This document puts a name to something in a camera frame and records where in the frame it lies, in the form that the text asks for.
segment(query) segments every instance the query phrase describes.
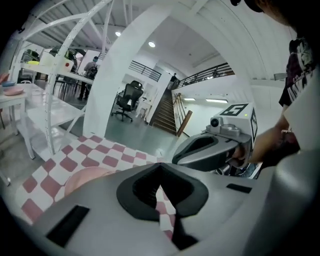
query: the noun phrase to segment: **person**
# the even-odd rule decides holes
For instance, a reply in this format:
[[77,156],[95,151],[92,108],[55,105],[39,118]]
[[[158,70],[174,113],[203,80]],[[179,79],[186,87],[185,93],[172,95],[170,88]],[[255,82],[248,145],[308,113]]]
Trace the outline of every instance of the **person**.
[[[97,69],[97,66],[98,66],[97,65],[97,61],[98,61],[98,59],[99,58],[97,56],[95,56],[91,62],[88,62],[85,65],[85,67],[84,67],[84,71],[85,71],[84,77],[85,78],[92,79],[90,77],[91,76],[91,72],[92,72],[93,68]],[[88,96],[89,96],[89,90],[87,89],[87,83],[86,82],[82,82],[81,83],[81,90],[80,90],[80,95],[78,97],[78,100],[82,101],[83,96],[84,96],[84,100],[85,101],[88,99]]]
[[171,90],[172,86],[174,85],[175,81],[178,80],[178,78],[176,77],[177,73],[174,73],[174,75],[171,77],[169,85],[168,85],[168,89]]
[[[241,0],[231,0],[233,5],[238,5]],[[260,170],[265,167],[275,166],[284,157],[300,150],[298,142],[292,132],[288,132],[289,123],[283,115],[284,111],[308,86],[316,69],[313,51],[303,36],[301,22],[297,22],[288,10],[291,2],[281,0],[244,0],[253,11],[265,13],[275,21],[285,26],[291,26],[296,32],[296,40],[289,44],[289,60],[286,66],[287,78],[283,93],[279,99],[282,113],[277,123],[256,138],[254,149],[249,163],[263,162]],[[232,157],[238,161],[244,158],[244,150],[238,147]]]

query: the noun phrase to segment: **ceiling light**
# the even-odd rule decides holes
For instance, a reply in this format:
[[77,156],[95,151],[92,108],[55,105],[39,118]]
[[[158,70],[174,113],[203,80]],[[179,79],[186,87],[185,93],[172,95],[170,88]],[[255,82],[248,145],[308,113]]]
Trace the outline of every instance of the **ceiling light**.
[[206,98],[205,99],[207,102],[217,102],[217,103],[228,103],[226,99],[211,99],[211,98]]
[[155,44],[154,42],[149,42],[148,44],[149,44],[149,46],[152,47],[152,48],[155,48],[155,47],[156,47],[156,44]]

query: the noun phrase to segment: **black slot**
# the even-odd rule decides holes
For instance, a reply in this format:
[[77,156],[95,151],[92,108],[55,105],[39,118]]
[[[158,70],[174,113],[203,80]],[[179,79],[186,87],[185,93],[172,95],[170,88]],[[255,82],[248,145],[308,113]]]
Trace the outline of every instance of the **black slot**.
[[76,205],[68,214],[60,220],[60,222],[46,235],[46,238],[57,244],[65,247],[73,233],[83,221],[89,209],[83,206]]
[[228,189],[236,190],[236,191],[239,191],[239,192],[242,192],[242,193],[246,193],[246,194],[249,194],[250,191],[252,190],[251,187],[241,186],[241,185],[236,185],[236,184],[229,184],[226,187]]

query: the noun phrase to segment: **stair railing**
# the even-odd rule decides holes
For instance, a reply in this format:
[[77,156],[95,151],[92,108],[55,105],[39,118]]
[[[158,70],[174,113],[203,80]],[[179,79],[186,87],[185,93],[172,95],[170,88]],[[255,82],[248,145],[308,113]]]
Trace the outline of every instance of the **stair railing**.
[[189,110],[187,113],[185,112],[185,107],[181,100],[181,93],[175,94],[174,97],[175,97],[175,100],[173,103],[173,108],[175,107],[175,104],[176,104],[176,109],[177,109],[179,123],[180,123],[180,126],[178,128],[176,135],[180,137],[180,135],[183,133],[184,129],[186,128],[193,112],[191,110]]

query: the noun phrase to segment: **white shelf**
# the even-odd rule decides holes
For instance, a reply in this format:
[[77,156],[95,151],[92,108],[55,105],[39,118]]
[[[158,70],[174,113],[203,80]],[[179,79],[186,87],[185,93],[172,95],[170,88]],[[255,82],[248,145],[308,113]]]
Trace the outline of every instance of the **white shelf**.
[[[25,69],[25,70],[30,70],[30,71],[34,71],[34,72],[39,72],[42,74],[46,74],[49,75],[50,74],[50,66],[44,66],[44,65],[33,65],[33,64],[26,64],[23,63],[21,64],[21,68]],[[65,70],[63,70],[63,68],[58,72],[58,75],[61,76],[65,76],[68,78],[73,78],[82,82],[86,82],[87,84],[92,85],[94,83],[93,80],[85,78],[82,75],[78,75],[75,73],[71,73],[71,72],[67,72]]]
[[[46,135],[28,117],[26,118],[26,126],[30,138],[31,147],[34,152],[36,152],[44,161],[49,160],[52,155],[48,148]],[[19,132],[23,134],[21,121],[18,119],[18,117],[16,121],[16,127],[18,128]],[[52,128],[51,132],[55,152],[58,152],[62,143],[63,144],[61,149],[78,138],[70,133],[68,133],[64,138],[65,130],[59,127]]]
[[[20,84],[27,93],[26,113],[32,122],[44,133],[46,132],[46,114],[45,114],[45,100],[46,94],[43,89],[33,83]],[[51,104],[51,128],[58,127],[66,122],[72,121],[81,113],[80,109],[69,105],[63,100],[52,97]]]

